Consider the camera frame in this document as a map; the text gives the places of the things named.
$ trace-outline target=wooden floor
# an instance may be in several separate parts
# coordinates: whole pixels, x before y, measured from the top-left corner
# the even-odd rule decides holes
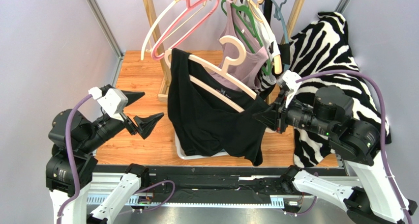
[[[195,51],[195,55],[218,65],[222,59],[220,51]],[[126,130],[119,133],[98,149],[96,158],[100,164],[126,165],[137,163],[142,165],[166,166],[252,166],[249,160],[230,156],[210,157],[197,160],[182,160],[178,157],[175,147],[175,132],[167,117],[167,103],[161,103],[157,94],[163,79],[163,72],[158,61],[153,61],[146,54],[140,60],[140,52],[127,52],[117,82],[117,88],[146,93],[133,105],[126,107],[124,112],[129,117],[135,115],[147,117],[151,114],[164,112],[153,133],[143,140],[139,135],[131,136]],[[288,128],[283,134],[265,133],[262,142],[263,163],[261,167],[288,167],[293,164],[294,133]],[[327,156],[320,167],[336,167],[335,155]]]

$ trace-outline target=white hanger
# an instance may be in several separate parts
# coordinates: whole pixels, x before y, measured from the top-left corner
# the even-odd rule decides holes
[[[191,0],[184,0],[186,9],[175,19],[173,22],[169,25],[169,27],[163,32],[162,36],[156,41],[153,48],[151,49],[151,58],[154,60],[161,60],[164,57],[164,53],[157,54],[158,47],[163,43],[163,40],[166,39],[166,37],[171,33],[171,31],[175,28],[175,26],[187,16],[187,14],[198,7],[199,5],[203,4],[204,2],[208,0],[196,0],[195,2],[191,2]],[[206,21],[217,9],[218,5],[220,4],[220,0],[215,0],[215,5],[211,9],[210,12],[208,12],[197,24],[195,24],[192,29],[187,31],[185,35],[183,35],[178,41],[176,41],[171,47],[175,48],[177,47],[181,42],[183,42],[186,38],[188,38],[199,26],[203,24],[204,21]]]
[[[161,19],[166,15],[166,13],[171,9],[171,8],[173,8],[173,6],[175,6],[175,4],[177,4],[179,1],[181,1],[181,0],[174,0],[174,1],[172,1],[172,3],[170,3],[170,5],[169,6],[167,6],[164,10],[163,10],[163,12],[161,12],[161,14],[157,17],[157,19],[156,19],[156,21],[153,23],[153,25],[151,26],[151,28],[150,28],[150,30],[149,30],[149,32],[147,33],[147,35],[146,35],[146,38],[144,39],[144,42],[143,42],[143,46],[142,46],[142,48],[141,48],[141,60],[144,60],[144,53],[145,52],[151,52],[151,43],[150,43],[150,38],[151,38],[151,35],[152,35],[152,33],[153,33],[153,31],[154,31],[154,29],[156,28],[156,26],[158,25],[158,23],[161,21]],[[202,4],[202,7],[200,8],[200,9],[198,9],[194,14],[192,14],[186,21],[184,21],[181,25],[179,25],[179,27],[177,27],[172,33],[170,33],[163,41],[165,41],[167,38],[169,38],[173,33],[175,33],[180,27],[182,27],[186,22],[188,22],[193,16],[195,16],[199,11],[201,11],[201,9],[202,8],[204,8],[205,7],[205,5],[207,4],[207,2],[204,2],[203,4]],[[146,45],[147,45],[147,42],[149,43],[149,45],[150,45],[150,49],[149,50],[146,50]]]
[[[242,82],[240,82],[239,80],[237,80],[235,77],[231,76],[227,72],[230,65],[232,65],[232,66],[240,65],[246,59],[246,49],[245,49],[243,43],[240,40],[238,40],[236,37],[229,36],[229,35],[221,37],[220,42],[221,42],[222,45],[224,45],[226,43],[231,43],[231,44],[235,45],[237,47],[237,49],[239,50],[239,57],[236,58],[236,59],[226,57],[221,69],[218,68],[217,66],[215,66],[214,64],[206,61],[205,59],[202,59],[202,58],[200,58],[198,56],[195,56],[195,55],[190,55],[189,59],[196,62],[196,63],[199,63],[203,67],[208,68],[208,69],[214,71],[215,73],[223,76],[227,80],[231,81],[238,88],[243,90],[245,93],[247,93],[252,99],[256,99],[257,94],[253,90],[251,90],[248,86],[246,86],[245,84],[243,84]],[[171,54],[172,54],[172,49],[168,49],[164,53],[164,60],[166,61],[167,66],[169,66],[169,67],[171,66],[171,61],[169,60],[169,56]],[[233,109],[237,110],[238,112],[243,112],[244,111],[244,109],[242,107],[240,107],[238,104],[234,103],[232,100],[230,100],[229,98],[227,98],[226,96],[224,96],[223,94],[218,92],[217,90],[215,90],[212,87],[208,86],[207,84],[203,83],[202,81],[195,78],[194,76],[189,75],[189,77],[190,77],[191,82],[195,83],[196,85],[202,87],[204,90],[213,94],[218,99],[222,100],[224,103],[231,106]],[[265,132],[275,133],[275,131],[272,131],[269,128],[266,128]]]

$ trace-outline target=zebra print fabric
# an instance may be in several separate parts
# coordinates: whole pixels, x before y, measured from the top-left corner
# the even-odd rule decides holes
[[[291,38],[291,71],[301,77],[337,69],[359,72],[348,45],[348,25],[345,18],[334,12],[318,13],[318,17],[318,21],[312,22]],[[327,85],[341,88],[346,95],[354,99],[354,118],[365,120],[379,129],[380,114],[365,81],[359,77],[334,74],[313,78],[302,83],[296,98],[305,104],[313,105],[316,91]],[[386,143],[390,143],[387,122],[386,131]],[[294,132],[294,163],[298,167],[313,167],[327,155],[334,153],[328,146],[327,137],[296,128]]]

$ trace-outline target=black t-shirt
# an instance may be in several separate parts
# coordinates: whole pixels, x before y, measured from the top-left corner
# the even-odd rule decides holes
[[[224,149],[231,156],[262,161],[261,143],[266,126],[252,118],[268,105],[259,96],[253,100],[244,92],[224,87],[202,67],[188,59],[190,53],[172,50],[172,82],[168,95],[168,115],[187,156],[212,156]],[[244,109],[235,109],[190,81],[196,77]]]

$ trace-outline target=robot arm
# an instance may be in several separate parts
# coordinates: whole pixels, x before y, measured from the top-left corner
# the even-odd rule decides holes
[[[298,74],[285,72],[278,98],[254,118],[278,133],[292,125],[328,137],[329,146],[348,161],[362,188],[336,185],[296,166],[281,176],[283,186],[333,203],[357,224],[404,223],[403,210],[383,169],[379,131],[368,122],[352,118],[353,99],[335,86],[320,88],[313,107],[293,99],[299,88],[295,83],[298,79]],[[405,197],[403,201],[412,215],[416,202]]]
[[[113,224],[115,218],[124,207],[127,200],[141,187],[141,181],[150,180],[149,169],[131,164],[122,176],[118,186],[111,192],[105,201],[95,210],[93,210],[87,224]]]
[[[142,138],[147,138],[164,115],[158,113],[147,118],[135,116],[134,122],[123,113],[125,106],[144,96],[143,92],[121,91],[107,85],[102,88],[92,88],[89,93],[98,100],[106,114],[90,122],[80,112],[76,112],[72,120],[71,144],[80,181],[80,193],[65,207],[63,216],[57,222],[61,224],[112,224],[129,197],[142,185],[148,186],[150,182],[148,168],[130,165],[118,187],[86,219],[87,195],[92,173],[97,164],[91,153],[124,128],[131,135],[138,133]],[[54,118],[53,128],[49,133],[54,146],[52,158],[46,167],[46,180],[54,204],[55,217],[63,202],[75,194],[65,143],[65,125],[70,111],[65,110]]]

